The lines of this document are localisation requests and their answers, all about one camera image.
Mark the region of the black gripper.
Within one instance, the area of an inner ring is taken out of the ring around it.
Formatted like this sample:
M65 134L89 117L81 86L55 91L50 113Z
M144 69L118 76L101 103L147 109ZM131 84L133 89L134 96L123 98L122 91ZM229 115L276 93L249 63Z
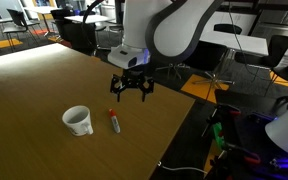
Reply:
M124 70L121 76L112 75L110 92L117 96L117 101L120 101L121 92L127 88L140 89L142 101L145 101L145 97L154 91L154 80L139 70Z

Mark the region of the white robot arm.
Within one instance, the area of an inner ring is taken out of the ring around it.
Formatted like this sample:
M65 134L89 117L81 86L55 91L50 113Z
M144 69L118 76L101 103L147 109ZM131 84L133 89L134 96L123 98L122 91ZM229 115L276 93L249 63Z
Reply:
M116 95L135 88L147 95L154 80L147 74L154 59L178 64L196 49L203 29L224 0L125 0L124 35L108 61L123 69L113 75Z

